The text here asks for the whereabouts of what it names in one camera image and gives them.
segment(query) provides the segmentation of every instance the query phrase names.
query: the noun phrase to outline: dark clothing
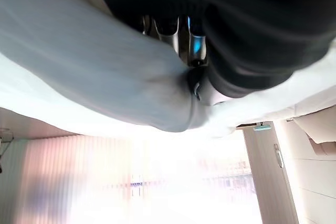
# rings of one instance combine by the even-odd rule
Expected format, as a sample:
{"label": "dark clothing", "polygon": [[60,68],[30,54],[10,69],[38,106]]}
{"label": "dark clothing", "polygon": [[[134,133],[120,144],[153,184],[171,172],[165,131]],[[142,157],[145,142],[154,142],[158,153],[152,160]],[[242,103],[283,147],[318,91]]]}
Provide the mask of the dark clothing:
{"label": "dark clothing", "polygon": [[282,83],[336,37],[336,0],[105,1],[116,13],[202,16],[210,81],[234,98]]}

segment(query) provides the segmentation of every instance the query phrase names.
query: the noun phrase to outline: ceiling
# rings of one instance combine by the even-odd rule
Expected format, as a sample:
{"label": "ceiling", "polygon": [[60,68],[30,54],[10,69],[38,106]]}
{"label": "ceiling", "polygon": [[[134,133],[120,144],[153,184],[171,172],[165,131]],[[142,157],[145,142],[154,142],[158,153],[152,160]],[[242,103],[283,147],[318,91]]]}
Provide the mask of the ceiling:
{"label": "ceiling", "polygon": [[10,132],[13,133],[15,139],[38,139],[76,135],[75,133],[61,130],[40,120],[0,108],[0,133],[2,135],[8,135]]}

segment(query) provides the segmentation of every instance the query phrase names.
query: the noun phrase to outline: vertical blind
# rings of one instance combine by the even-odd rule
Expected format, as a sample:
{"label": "vertical blind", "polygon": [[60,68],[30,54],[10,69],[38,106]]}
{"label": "vertical blind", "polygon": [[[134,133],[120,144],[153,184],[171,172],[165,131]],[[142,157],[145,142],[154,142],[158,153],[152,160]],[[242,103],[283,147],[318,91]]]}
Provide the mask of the vertical blind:
{"label": "vertical blind", "polygon": [[262,223],[244,136],[30,141],[15,223]]}

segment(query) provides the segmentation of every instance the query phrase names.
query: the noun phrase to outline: white fabric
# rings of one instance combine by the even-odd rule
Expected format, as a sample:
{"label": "white fabric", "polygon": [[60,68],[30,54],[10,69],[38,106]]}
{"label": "white fabric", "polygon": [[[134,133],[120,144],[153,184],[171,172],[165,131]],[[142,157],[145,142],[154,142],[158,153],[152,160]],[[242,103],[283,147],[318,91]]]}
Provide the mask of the white fabric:
{"label": "white fabric", "polygon": [[[0,0],[0,66],[1,107],[96,136],[163,134],[147,125],[176,132],[203,125],[184,134],[222,136],[336,85],[331,49],[277,87],[204,107],[181,81],[187,67],[169,46],[82,0]],[[102,115],[97,104],[113,113]]]}

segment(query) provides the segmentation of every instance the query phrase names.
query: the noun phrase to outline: white wall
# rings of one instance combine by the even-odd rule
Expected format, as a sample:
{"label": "white wall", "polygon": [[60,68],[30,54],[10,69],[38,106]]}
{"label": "white wall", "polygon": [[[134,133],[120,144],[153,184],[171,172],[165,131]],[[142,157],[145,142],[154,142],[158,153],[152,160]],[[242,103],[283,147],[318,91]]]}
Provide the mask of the white wall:
{"label": "white wall", "polygon": [[300,222],[336,223],[336,155],[316,155],[295,122],[275,125]]}

